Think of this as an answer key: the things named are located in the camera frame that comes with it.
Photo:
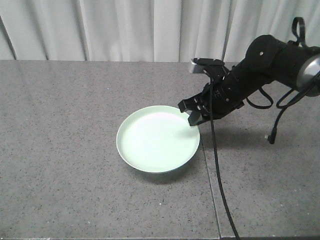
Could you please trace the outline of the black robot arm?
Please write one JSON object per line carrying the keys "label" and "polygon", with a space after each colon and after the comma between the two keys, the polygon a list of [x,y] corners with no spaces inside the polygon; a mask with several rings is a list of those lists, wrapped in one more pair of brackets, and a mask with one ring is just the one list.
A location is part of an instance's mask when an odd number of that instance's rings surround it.
{"label": "black robot arm", "polygon": [[190,64],[191,73],[206,74],[213,79],[202,92],[178,103],[182,113],[191,112],[190,126],[196,126],[210,119],[219,120],[241,108],[244,99],[273,81],[302,91],[320,71],[320,49],[261,35],[232,69],[227,69],[223,61],[211,58],[193,58]]}

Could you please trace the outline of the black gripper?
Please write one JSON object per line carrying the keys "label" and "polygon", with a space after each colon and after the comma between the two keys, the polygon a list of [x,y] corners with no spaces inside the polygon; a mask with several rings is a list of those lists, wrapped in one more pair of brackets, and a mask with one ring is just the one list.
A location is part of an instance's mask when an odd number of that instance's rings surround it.
{"label": "black gripper", "polygon": [[178,103],[181,113],[192,111],[188,117],[190,126],[198,126],[208,120],[219,120],[244,103],[239,81],[222,65],[206,66],[203,69],[210,81],[202,92]]}

